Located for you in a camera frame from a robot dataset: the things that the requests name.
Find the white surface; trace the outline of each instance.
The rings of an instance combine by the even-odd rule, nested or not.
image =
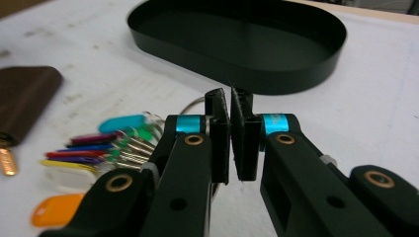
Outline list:
[[[50,65],[65,79],[14,149],[20,174],[0,176],[2,237],[42,232],[31,226],[31,213],[58,193],[38,160],[71,136],[94,132],[114,116],[150,111],[165,118],[219,87],[229,101],[228,87],[135,46],[126,16],[137,3],[53,1],[0,21],[0,67]],[[306,136],[347,175],[374,164],[419,187],[419,26],[333,13],[348,30],[333,75],[305,92],[255,96],[254,112],[295,114]],[[213,203],[211,236],[276,236],[259,181],[237,182],[233,166],[230,180]]]

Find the wallet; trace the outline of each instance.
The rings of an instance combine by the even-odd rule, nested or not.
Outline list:
[[[61,82],[50,66],[0,69],[0,161],[6,175],[16,174],[9,147],[25,138]]]

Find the black tray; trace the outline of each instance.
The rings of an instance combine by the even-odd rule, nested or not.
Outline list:
[[[287,1],[150,0],[127,23],[137,46],[255,94],[299,92],[332,73],[345,26]]]

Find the blue key tag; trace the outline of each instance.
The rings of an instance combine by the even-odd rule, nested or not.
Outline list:
[[[117,130],[127,130],[130,127],[141,127],[144,125],[144,115],[109,118],[99,125],[101,133],[112,133]]]

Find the key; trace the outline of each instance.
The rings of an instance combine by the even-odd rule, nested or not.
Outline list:
[[[10,149],[10,142],[0,140],[0,162],[5,176],[14,176],[18,174],[15,157]]]

